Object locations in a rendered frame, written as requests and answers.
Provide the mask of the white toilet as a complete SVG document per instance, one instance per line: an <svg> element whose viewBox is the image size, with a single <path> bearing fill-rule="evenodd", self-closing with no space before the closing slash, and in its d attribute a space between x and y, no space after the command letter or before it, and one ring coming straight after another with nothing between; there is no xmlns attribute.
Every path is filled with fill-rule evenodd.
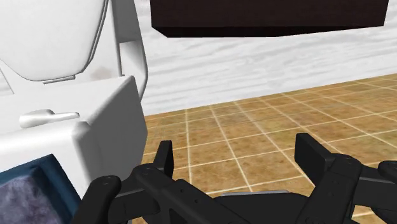
<svg viewBox="0 0 397 224"><path fill-rule="evenodd" d="M129 176L147 138L134 0L0 0L0 172L52 154L76 191Z"/></svg>

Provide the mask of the dark blue box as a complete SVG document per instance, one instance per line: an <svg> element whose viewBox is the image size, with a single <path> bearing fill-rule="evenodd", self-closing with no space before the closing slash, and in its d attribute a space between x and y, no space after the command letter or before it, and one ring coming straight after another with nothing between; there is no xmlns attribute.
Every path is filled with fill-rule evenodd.
<svg viewBox="0 0 397 224"><path fill-rule="evenodd" d="M80 201L52 154L0 172L0 224L70 224Z"/></svg>

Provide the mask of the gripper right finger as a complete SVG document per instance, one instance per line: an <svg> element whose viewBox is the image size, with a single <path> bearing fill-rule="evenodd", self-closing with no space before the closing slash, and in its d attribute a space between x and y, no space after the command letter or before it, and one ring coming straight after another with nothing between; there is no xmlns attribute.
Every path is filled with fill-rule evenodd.
<svg viewBox="0 0 397 224"><path fill-rule="evenodd" d="M397 161L382 161L375 169L331 153L308 133L296 135L294 158L315 185L296 224L357 224L352 220L356 205L397 224Z"/></svg>

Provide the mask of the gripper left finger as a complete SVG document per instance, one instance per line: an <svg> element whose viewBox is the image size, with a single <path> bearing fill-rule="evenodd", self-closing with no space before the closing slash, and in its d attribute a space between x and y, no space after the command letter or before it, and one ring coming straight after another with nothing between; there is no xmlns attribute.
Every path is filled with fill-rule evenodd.
<svg viewBox="0 0 397 224"><path fill-rule="evenodd" d="M171 141L161 141L155 160L130 176L102 176L91 182L71 224L121 224L143 217L153 224L248 224L183 179L173 180Z"/></svg>

